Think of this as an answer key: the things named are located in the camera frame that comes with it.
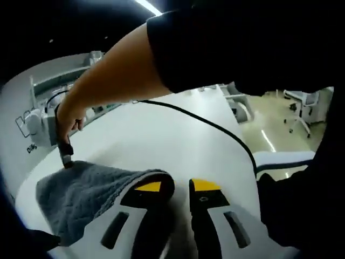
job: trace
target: reflective floor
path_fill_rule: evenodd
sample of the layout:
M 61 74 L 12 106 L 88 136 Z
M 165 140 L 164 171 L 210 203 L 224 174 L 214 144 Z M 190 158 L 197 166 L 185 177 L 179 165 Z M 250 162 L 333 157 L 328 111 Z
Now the reflective floor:
M 289 109 L 295 101 L 284 99 L 282 92 L 278 97 L 275 92 L 269 92 L 263 97 L 248 96 L 251 109 L 255 114 L 253 121 L 242 123 L 243 137 L 252 152 L 257 151 L 316 151 L 326 128 L 325 123 L 312 125 L 311 137 L 301 124 L 289 133 L 290 124 L 284 124 L 284 119 L 293 115 Z M 294 172 L 305 167 L 267 171 L 275 180 L 290 177 Z

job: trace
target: office chair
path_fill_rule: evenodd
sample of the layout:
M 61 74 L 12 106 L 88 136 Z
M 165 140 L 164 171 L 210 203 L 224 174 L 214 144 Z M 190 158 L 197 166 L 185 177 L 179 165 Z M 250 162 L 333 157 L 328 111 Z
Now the office chair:
M 295 114 L 298 114 L 298 115 L 294 115 L 291 118 L 285 119 L 284 123 L 287 123 L 288 121 L 294 121 L 294 123 L 292 124 L 292 126 L 289 129 L 289 132 L 292 133 L 296 124 L 298 122 L 301 122 L 304 129 L 308 133 L 307 137 L 310 138 L 311 137 L 311 131 L 310 131 L 309 125 L 303 119 L 303 108 L 309 107 L 308 115 L 310 116 L 312 114 L 313 107 L 316 106 L 319 102 L 319 95 L 320 95 L 319 91 L 314 92 L 314 93 L 284 91 L 284 95 L 287 95 L 287 94 L 296 98 L 296 99 L 299 99 L 301 101 L 301 104 L 297 105 L 297 110 L 296 110 Z

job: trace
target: white desk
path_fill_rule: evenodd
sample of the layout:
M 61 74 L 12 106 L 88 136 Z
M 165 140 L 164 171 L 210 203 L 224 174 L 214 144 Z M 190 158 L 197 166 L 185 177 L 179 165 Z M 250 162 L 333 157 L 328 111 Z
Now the white desk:
M 219 87 L 157 100 L 184 108 L 243 138 Z M 169 172 L 176 182 L 174 199 L 179 199 L 186 213 L 188 180 L 201 178 L 221 185 L 230 203 L 241 205 L 260 218 L 256 179 L 248 154 L 223 132 L 178 111 L 142 103 L 123 105 L 74 134 L 71 144 L 73 160 L 128 170 L 160 168 Z M 28 228 L 51 233 L 36 202 L 36 183 L 61 167 L 55 149 L 21 185 L 16 209 Z

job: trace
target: gray towel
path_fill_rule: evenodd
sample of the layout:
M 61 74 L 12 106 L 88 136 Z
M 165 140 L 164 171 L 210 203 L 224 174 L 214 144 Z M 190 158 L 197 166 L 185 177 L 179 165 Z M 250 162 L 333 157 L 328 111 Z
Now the gray towel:
M 125 186 L 142 175 L 161 170 L 131 172 L 83 161 L 41 179 L 36 198 L 62 246 L 81 239 L 87 224 L 109 209 Z

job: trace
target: cable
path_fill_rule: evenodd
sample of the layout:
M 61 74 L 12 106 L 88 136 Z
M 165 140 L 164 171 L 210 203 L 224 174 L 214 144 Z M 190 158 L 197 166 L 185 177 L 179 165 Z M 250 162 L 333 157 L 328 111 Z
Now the cable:
M 198 116 L 198 115 L 196 115 L 196 114 L 194 114 L 194 113 L 191 113 L 191 112 L 189 112 L 189 111 L 186 111 L 185 109 L 182 109 L 182 108 L 177 107 L 177 106 L 172 105 L 172 104 L 166 104 L 166 103 L 162 103 L 162 102 L 160 102 L 160 101 L 149 101 L 149 100 L 143 100 L 143 101 L 138 101 L 138 102 L 139 102 L 139 103 L 146 103 L 146 104 L 160 105 L 160 106 L 164 106 L 164 107 L 168 107 L 168 108 L 177 110 L 177 111 L 182 112 L 182 113 L 184 113 L 184 114 L 186 114 L 186 115 L 188 115 L 188 116 L 191 116 L 191 117 L 194 118 L 194 119 L 197 119 L 197 120 L 199 120 L 199 121 L 202 121 L 203 123 L 206 123 L 206 124 L 208 124 L 208 125 L 210 125 L 210 126 L 216 128 L 216 129 L 218 129 L 218 130 L 224 132 L 226 135 L 232 137 L 233 139 L 235 139 L 236 142 L 238 142 L 238 143 L 242 146 L 242 148 L 243 148 L 244 150 L 246 150 L 247 154 L 248 154 L 249 157 L 250 157 L 250 160 L 252 161 L 253 169 L 254 169 L 254 174 L 255 174 L 255 176 L 256 176 L 256 174 L 257 174 L 257 164 L 256 164 L 256 162 L 255 162 L 255 158 L 254 158 L 252 152 L 250 151 L 250 149 L 248 148 L 248 146 L 247 146 L 240 138 L 238 138 L 235 134 L 233 134 L 232 132 L 230 132 L 230 131 L 228 131 L 227 129 L 225 129 L 225 128 L 223 128 L 223 127 L 221 127 L 221 126 L 219 126 L 219 125 L 213 123 L 212 121 L 206 120 L 206 119 L 204 119 L 204 118 L 202 118 L 202 117 L 200 117 L 200 116 Z
M 59 96 L 62 93 L 67 93 L 67 92 L 68 92 L 68 90 L 63 90 L 61 92 L 54 94 L 51 98 L 49 98 L 48 101 L 45 103 L 44 112 L 48 113 L 48 104 L 52 99 L 54 99 L 54 97 Z

